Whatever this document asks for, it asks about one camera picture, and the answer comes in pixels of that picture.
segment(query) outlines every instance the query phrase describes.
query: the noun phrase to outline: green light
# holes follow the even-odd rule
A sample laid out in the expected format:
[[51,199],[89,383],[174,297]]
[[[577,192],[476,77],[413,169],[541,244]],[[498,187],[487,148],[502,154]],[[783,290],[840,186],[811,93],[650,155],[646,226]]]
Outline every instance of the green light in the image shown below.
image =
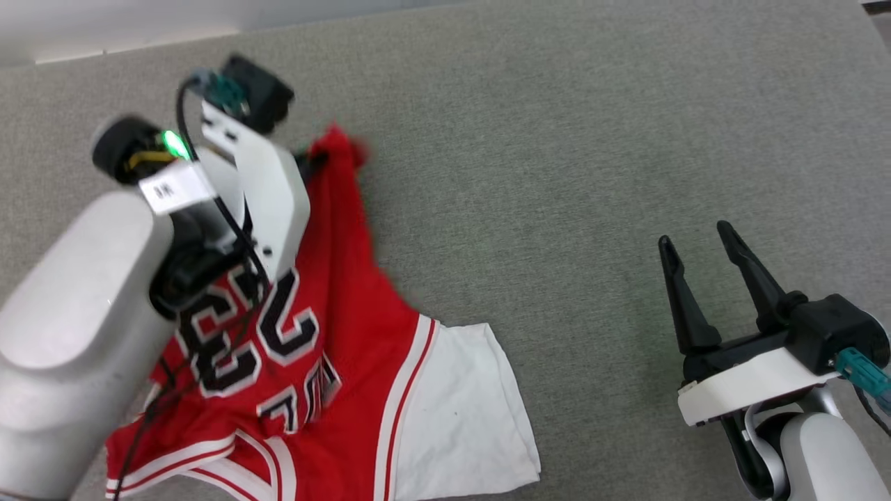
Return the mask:
[[189,151],[185,149],[185,143],[176,135],[176,132],[165,130],[161,135],[161,141],[164,142],[171,155],[189,160]]

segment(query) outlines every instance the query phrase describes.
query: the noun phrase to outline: gray tabletop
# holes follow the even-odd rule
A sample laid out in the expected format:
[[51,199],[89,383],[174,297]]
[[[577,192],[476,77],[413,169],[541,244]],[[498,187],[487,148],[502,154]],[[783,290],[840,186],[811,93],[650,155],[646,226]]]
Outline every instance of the gray tabletop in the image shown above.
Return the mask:
[[[782,285],[891,324],[891,59],[851,0],[494,1],[0,72],[0,298],[113,188],[95,128],[173,125],[179,79],[231,51],[297,90],[280,143],[337,120],[372,146],[362,193],[405,298],[494,327],[543,463],[503,499],[748,498],[720,427],[677,410],[662,234],[728,337],[755,316],[720,218]],[[887,439],[837,388],[891,480]]]

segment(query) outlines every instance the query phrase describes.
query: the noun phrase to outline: basketball jersey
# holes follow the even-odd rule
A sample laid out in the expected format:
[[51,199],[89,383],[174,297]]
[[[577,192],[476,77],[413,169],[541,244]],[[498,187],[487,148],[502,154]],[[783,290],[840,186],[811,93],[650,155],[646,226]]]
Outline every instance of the basketball jersey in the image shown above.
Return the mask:
[[[399,298],[374,264],[355,180],[363,155],[336,128],[319,154],[328,161],[307,187],[295,266],[258,312],[239,268],[181,314],[163,357],[188,367],[156,368],[150,400],[170,377],[194,389],[143,427],[122,496],[175,475],[241,501],[411,501],[538,480],[532,427],[489,325],[445,327]],[[106,444],[107,497],[143,419]]]

